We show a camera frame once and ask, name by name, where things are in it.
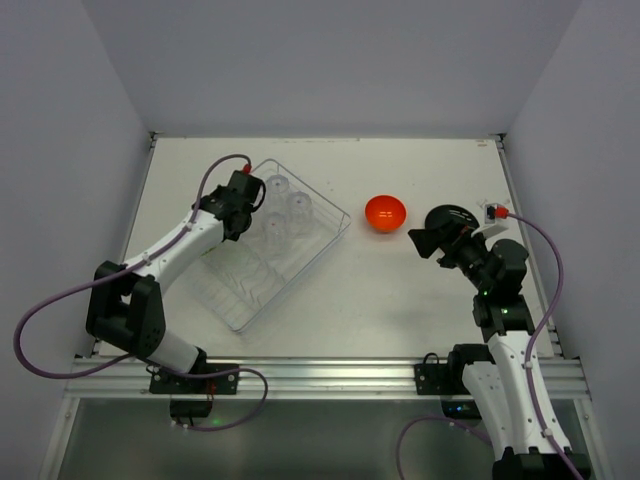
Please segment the orange bowl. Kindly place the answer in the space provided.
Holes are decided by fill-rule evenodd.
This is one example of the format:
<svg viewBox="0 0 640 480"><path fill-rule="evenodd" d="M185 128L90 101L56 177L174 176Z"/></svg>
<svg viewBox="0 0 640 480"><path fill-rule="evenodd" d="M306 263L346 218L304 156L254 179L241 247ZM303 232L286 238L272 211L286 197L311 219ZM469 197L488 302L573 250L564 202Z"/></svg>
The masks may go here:
<svg viewBox="0 0 640 480"><path fill-rule="evenodd" d="M406 221L405 205L391 195L377 195L368 200L364 216L371 228L380 233L398 230Z"/></svg>

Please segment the green plate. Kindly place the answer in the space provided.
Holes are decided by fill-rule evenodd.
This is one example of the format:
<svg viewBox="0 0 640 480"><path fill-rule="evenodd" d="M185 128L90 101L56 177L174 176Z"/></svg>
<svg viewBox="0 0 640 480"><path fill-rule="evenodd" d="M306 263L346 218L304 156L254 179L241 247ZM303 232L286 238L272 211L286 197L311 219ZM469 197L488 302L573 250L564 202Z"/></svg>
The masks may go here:
<svg viewBox="0 0 640 480"><path fill-rule="evenodd" d="M207 249L205 252L201 254L201 259L203 261L211 261L220 251L222 244L216 245Z"/></svg>

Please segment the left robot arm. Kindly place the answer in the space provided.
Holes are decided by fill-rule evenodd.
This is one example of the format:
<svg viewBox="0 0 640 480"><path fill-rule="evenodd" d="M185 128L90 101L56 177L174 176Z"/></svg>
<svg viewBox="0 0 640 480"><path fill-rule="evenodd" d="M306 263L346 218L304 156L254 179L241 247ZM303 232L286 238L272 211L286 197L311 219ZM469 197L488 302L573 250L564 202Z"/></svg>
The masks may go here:
<svg viewBox="0 0 640 480"><path fill-rule="evenodd" d="M153 246L123 264L102 263L94 275L87 332L173 374L202 374L205 352L168 329L164 295L202 254L238 240L265 197L263 180L236 170L226 185L200 194Z"/></svg>

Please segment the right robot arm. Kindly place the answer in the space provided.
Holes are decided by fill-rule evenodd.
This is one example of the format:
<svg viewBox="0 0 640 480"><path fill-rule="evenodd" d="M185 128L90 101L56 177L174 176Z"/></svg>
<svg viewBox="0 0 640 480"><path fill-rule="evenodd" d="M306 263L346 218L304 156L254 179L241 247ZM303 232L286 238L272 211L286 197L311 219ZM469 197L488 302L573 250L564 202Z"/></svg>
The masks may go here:
<svg viewBox="0 0 640 480"><path fill-rule="evenodd" d="M439 265L459 269L477 290L473 317L483 341L455 346L447 367L485 425L493 478L589 478L589 460L560 426L541 373L535 342L542 326L521 293L527 249L510 239L488 247L478 220L453 205L432 210L409 236L421 257L442 251Z"/></svg>

